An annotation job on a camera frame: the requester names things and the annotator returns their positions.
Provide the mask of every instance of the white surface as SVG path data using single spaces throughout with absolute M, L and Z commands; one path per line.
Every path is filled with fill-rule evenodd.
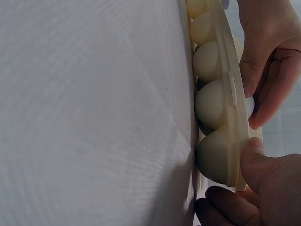
M 0 225 L 183 226 L 184 0 L 0 1 Z

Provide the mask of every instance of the egg tray lid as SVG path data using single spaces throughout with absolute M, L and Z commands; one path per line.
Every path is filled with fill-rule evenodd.
M 190 17 L 194 20 L 199 20 L 200 17 L 204 17 L 204 13 L 210 14 L 210 18 L 206 19 L 204 23 L 212 23 L 213 31 L 210 31 L 210 28 L 207 29 L 207 33 L 205 32 L 204 34 L 207 34 L 206 41 L 198 40 L 198 35 L 192 35 L 191 30 L 190 37 L 192 41 L 198 45 L 206 45 L 207 42 L 213 40 L 217 43 L 221 75 L 220 78 L 214 77 L 213 81 L 209 82 L 214 82 L 219 79 L 222 82 L 224 94 L 223 115 L 225 123 L 221 125 L 220 128 L 217 128 L 216 131 L 224 131 L 226 136 L 226 185 L 235 188 L 236 191 L 243 191 L 246 188 L 246 182 L 240 170 L 240 156 L 249 138 L 259 137 L 262 139 L 262 130 L 261 128 L 254 130 L 248 123 L 246 99 L 238 61 L 238 55 L 241 55 L 242 50 L 237 49 L 238 47 L 234 43 L 236 40 L 233 40 L 228 20 L 220 0 L 188 0 L 187 8 Z M 207 155 L 211 155 L 210 150 L 197 150 L 197 152 L 208 152 Z M 197 164 L 198 161 L 200 161 L 198 158 L 201 157 L 202 153 L 196 155 Z M 211 164 L 220 164 L 218 160 L 209 162 Z M 206 169 L 208 171 L 220 171 L 214 172 L 215 175 L 225 173 L 222 172 L 222 168 L 210 165 L 208 167 L 210 167 L 210 169 Z M 202 173 L 206 177 L 209 177 L 206 172 Z

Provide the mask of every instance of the finger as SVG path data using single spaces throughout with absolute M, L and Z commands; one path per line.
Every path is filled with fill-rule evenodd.
M 272 73 L 276 74 L 268 76 L 270 78 L 269 84 L 266 84 L 267 86 L 261 94 L 264 101 L 250 120 L 253 129 L 265 124 L 277 112 L 292 91 L 301 73 L 301 53 L 299 51 L 280 49 L 276 52 L 276 58 L 281 61 L 281 65 L 278 65 L 278 73 L 273 71 Z
M 259 84 L 258 84 L 258 86 L 256 88 L 256 91 L 255 91 L 255 93 L 253 95 L 255 101 L 258 100 L 259 94 L 262 91 L 262 88 L 264 87 L 264 84 L 265 84 L 265 82 L 267 80 L 267 76 L 268 76 L 268 73 L 269 73 L 269 68 L 270 68 L 273 60 L 274 60 L 274 54 L 272 53 L 269 56 L 268 61 L 267 61 L 267 63 L 264 66 L 261 79 L 260 79 Z
M 235 192 L 235 194 L 259 208 L 259 195 L 256 194 L 250 187 L 247 187 L 243 192 Z
M 265 76 L 265 81 L 264 84 L 262 84 L 261 86 L 261 90 L 259 90 L 258 94 L 257 94 L 257 98 L 256 98 L 256 102 L 255 102 L 255 110 L 253 112 L 252 117 L 249 119 L 249 124 L 253 129 L 257 129 L 258 127 L 260 127 L 262 124 L 256 124 L 256 120 L 258 119 L 258 117 L 260 118 L 262 115 L 258 114 L 258 111 L 260 109 L 262 109 L 262 107 L 265 107 L 265 102 L 267 99 L 267 96 L 270 92 L 270 90 L 273 88 L 273 85 L 275 83 L 275 80 L 277 79 L 279 70 L 280 70 L 280 66 L 281 66 L 281 62 L 274 60 L 271 64 L 270 64 L 270 68 L 269 71 L 267 73 L 267 75 Z
M 202 226 L 234 226 L 206 198 L 196 201 L 195 212 Z
M 245 44 L 240 60 L 240 71 L 246 98 L 255 93 L 267 60 L 274 49 L 270 41 L 265 42 L 252 28 L 245 28 Z
M 240 168 L 246 183 L 259 193 L 264 179 L 281 164 L 280 158 L 270 158 L 263 154 L 264 145 L 259 138 L 251 138 L 244 147 L 240 158 Z
M 206 198 L 234 225 L 259 222 L 258 208 L 225 188 L 208 188 Z

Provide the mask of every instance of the fingernail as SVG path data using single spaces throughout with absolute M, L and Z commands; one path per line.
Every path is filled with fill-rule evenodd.
M 243 87 L 245 92 L 245 98 L 252 96 L 253 82 L 249 78 L 243 78 Z
M 250 148 L 252 148 L 254 151 L 258 152 L 258 154 L 263 154 L 264 146 L 262 141 L 257 138 L 253 137 L 249 141 Z

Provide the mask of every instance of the knuckle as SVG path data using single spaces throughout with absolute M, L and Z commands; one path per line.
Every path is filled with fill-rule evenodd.
M 261 72 L 261 64 L 260 62 L 253 56 L 245 56 L 242 58 L 240 64 L 243 67 L 253 70 L 256 73 Z

